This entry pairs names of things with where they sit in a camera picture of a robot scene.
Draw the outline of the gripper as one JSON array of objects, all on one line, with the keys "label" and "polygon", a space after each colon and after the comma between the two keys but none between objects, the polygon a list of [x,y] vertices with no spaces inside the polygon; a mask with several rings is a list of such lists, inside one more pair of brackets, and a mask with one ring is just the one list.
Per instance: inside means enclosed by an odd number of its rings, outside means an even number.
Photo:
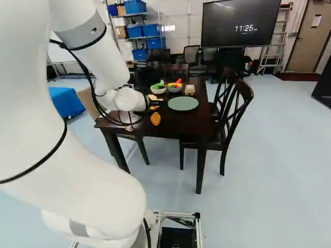
[{"label": "gripper", "polygon": [[163,101],[162,98],[158,98],[155,95],[144,95],[144,100],[145,100],[145,111],[146,112],[151,112],[151,111],[155,111],[156,109],[158,109],[160,106],[151,106],[151,101]]}]

